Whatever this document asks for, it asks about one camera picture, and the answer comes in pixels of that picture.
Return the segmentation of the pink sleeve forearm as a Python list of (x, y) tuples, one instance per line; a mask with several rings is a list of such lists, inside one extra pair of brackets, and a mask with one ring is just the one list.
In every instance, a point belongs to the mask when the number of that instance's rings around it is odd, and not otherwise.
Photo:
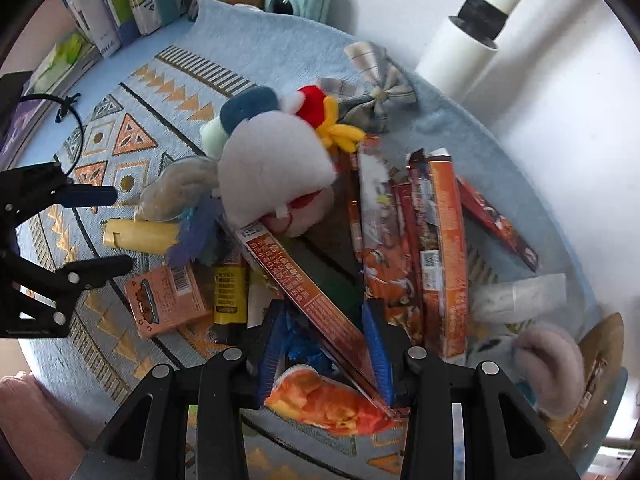
[(32, 374), (1, 378), (1, 454), (31, 479), (69, 479), (86, 449)]

